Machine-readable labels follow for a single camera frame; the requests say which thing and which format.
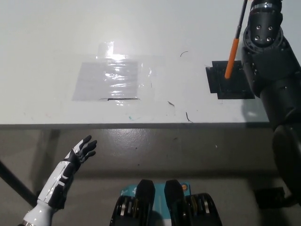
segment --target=table surface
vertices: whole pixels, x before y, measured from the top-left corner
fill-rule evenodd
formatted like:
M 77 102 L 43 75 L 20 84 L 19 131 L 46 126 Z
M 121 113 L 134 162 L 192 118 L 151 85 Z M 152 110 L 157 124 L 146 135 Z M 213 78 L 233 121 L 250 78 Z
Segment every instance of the table surface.
M 0 125 L 267 122 L 259 99 L 218 100 L 209 91 L 206 67 L 228 60 L 241 7 L 238 0 L 1 1 Z M 299 60 L 300 9 L 301 1 L 283 3 L 282 28 Z M 139 100 L 75 101 L 82 63 L 111 41 L 114 54 L 152 62 L 155 73 L 138 77 Z

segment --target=white robotic hand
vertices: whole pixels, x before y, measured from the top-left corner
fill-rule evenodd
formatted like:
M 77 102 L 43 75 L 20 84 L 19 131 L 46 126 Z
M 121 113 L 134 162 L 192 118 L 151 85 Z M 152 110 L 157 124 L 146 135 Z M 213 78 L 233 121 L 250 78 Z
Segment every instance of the white robotic hand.
M 64 208 L 68 190 L 73 182 L 73 176 L 82 163 L 95 155 L 97 141 L 91 140 L 91 136 L 81 140 L 59 162 L 50 175 L 48 181 L 39 194 L 37 206 L 29 211 L 23 221 L 23 225 L 50 226 L 53 214 Z

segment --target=clear plastic sheet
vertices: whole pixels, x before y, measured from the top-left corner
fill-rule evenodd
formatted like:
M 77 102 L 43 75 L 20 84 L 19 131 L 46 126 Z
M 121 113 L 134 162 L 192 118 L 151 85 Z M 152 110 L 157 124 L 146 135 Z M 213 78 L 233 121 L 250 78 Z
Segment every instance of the clear plastic sheet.
M 114 54 L 113 48 L 114 42 L 102 43 L 97 56 L 82 63 L 73 100 L 139 99 L 153 70 L 138 57 Z

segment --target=orange marker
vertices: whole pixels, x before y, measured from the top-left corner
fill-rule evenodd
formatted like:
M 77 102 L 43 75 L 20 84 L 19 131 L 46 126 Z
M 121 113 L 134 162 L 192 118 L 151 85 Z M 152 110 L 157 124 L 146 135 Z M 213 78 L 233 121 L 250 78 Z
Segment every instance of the orange marker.
M 229 61 L 228 61 L 227 69 L 226 69 L 226 73 L 225 73 L 225 78 L 226 79 L 229 79 L 231 77 L 231 74 L 232 74 L 234 61 L 235 61 L 235 56 L 236 56 L 236 52 L 237 52 L 238 44 L 239 44 L 239 36 L 240 36 L 240 32 L 241 32 L 241 26 L 243 24 L 247 2 L 248 2 L 248 0 L 244 0 L 243 8 L 241 10 L 239 23 L 238 23 L 237 30 L 236 30 L 236 35 L 235 35 L 235 38 L 233 40 L 233 44 L 232 44 L 232 48 L 231 48 L 231 52 L 230 52 L 230 56 L 229 56 Z

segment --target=concrete floor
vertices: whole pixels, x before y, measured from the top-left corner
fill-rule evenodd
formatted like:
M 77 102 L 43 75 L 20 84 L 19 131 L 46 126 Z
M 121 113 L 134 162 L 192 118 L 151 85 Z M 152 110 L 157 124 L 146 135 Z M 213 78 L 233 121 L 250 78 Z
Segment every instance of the concrete floor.
M 86 135 L 97 154 L 78 171 L 54 226 L 109 225 L 120 190 L 142 178 L 177 178 L 209 193 L 224 226 L 301 224 L 298 206 L 260 211 L 253 189 L 283 186 L 269 129 L 2 130 L 0 159 L 33 191 Z M 17 225 L 30 206 L 0 179 L 0 223 Z

